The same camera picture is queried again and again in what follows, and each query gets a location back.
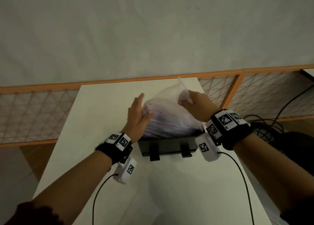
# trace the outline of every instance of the sleeve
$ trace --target sleeve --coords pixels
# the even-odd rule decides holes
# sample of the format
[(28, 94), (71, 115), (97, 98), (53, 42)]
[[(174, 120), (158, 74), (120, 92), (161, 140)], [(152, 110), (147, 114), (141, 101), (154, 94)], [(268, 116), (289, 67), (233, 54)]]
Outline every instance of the sleeve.
[(289, 225), (314, 224), (313, 211), (314, 196), (301, 201), (294, 208), (288, 209), (281, 214), (281, 218)]
[(33, 202), (19, 204), (13, 217), (5, 225), (64, 225), (50, 207), (34, 208)]

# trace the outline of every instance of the clear plastic wrap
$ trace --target clear plastic wrap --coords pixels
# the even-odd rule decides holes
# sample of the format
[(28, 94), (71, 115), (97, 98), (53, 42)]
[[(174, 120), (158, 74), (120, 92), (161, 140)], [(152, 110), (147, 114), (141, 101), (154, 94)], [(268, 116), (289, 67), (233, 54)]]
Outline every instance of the clear plastic wrap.
[(180, 78), (178, 84), (164, 89), (144, 103), (143, 115), (152, 110), (153, 117), (143, 137), (155, 139), (186, 137), (202, 129), (200, 121), (178, 105), (178, 100), (192, 103), (189, 91)]

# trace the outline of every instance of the tabletop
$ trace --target tabletop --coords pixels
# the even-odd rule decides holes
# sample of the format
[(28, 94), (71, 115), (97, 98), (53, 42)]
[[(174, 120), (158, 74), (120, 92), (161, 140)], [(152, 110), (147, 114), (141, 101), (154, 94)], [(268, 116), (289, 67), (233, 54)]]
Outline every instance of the tabletop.
[[(182, 81), (188, 89), (203, 92), (197, 78)], [(176, 83), (177, 79), (168, 79), (81, 86), (34, 196), (91, 154), (105, 137), (120, 131), (134, 97), (144, 92), (146, 101)], [(233, 151), (219, 148), (239, 162)], [(109, 179), (99, 192), (95, 225), (252, 224), (245, 184), (228, 156), (207, 162), (197, 150), (190, 158), (164, 155), (151, 162), (141, 156), (136, 143), (131, 157), (137, 166), (127, 184)], [(245, 178), (255, 224), (270, 225), (246, 174)], [(93, 200), (100, 184), (74, 224), (91, 224)]]

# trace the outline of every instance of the orange frame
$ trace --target orange frame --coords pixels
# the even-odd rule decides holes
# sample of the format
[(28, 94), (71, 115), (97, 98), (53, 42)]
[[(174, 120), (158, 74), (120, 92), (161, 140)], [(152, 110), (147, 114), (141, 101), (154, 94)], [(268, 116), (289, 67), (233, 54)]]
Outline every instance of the orange frame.
[[(241, 85), (244, 77), (247, 74), (255, 73), (272, 73), (272, 72), (286, 72), (286, 71), (297, 71), (301, 69), (314, 68), (314, 65), (296, 65), (296, 66), (282, 66), (282, 67), (269, 67), (269, 68), (249, 68), (249, 69), (239, 69), (231, 71), (221, 71), (221, 72), (208, 72), (208, 73), (194, 73), (194, 74), (181, 74), (181, 75), (171, 75), (171, 76), (158, 76), (149, 78), (134, 78), (134, 79), (122, 79), (122, 80), (105, 80), (105, 81), (91, 81), (91, 82), (77, 82), (77, 83), (65, 83), (65, 84), (42, 84), (42, 85), (27, 85), (27, 86), (11, 86), (11, 87), (0, 87), (0, 94), (10, 94), (10, 93), (22, 93), (30, 91), (47, 91), (47, 90), (60, 90), (60, 89), (77, 89), (81, 85), (88, 84), (108, 84), (108, 83), (120, 83), (120, 82), (132, 82), (132, 81), (144, 81), (144, 80), (164, 80), (164, 79), (175, 79), (178, 77), (188, 78), (211, 78), (211, 77), (222, 77), (236, 75), (221, 108), (227, 108), (231, 103), (235, 93), (237, 92), (239, 86)], [(279, 118), (278, 121), (292, 121), (299, 119), (314, 118), (313, 116), (303, 116), (303, 117), (287, 117)], [(34, 142), (22, 142), (22, 143), (8, 143), (0, 144), (0, 147), (7, 146), (24, 146), (24, 145), (36, 145), (36, 144), (51, 144), (56, 143), (57, 140), (45, 140), (45, 141), (34, 141)]]

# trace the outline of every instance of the plastic bag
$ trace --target plastic bag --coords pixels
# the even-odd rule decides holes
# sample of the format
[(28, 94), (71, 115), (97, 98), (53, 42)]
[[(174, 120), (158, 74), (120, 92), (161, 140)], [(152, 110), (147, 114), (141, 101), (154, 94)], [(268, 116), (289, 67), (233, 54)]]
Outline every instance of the plastic bag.
[(153, 117), (143, 137), (179, 138), (191, 136), (195, 131), (202, 130), (200, 121), (178, 105), (178, 100), (187, 100), (192, 103), (189, 91), (180, 78), (178, 78), (178, 84), (164, 89), (144, 103), (143, 115), (152, 110)]

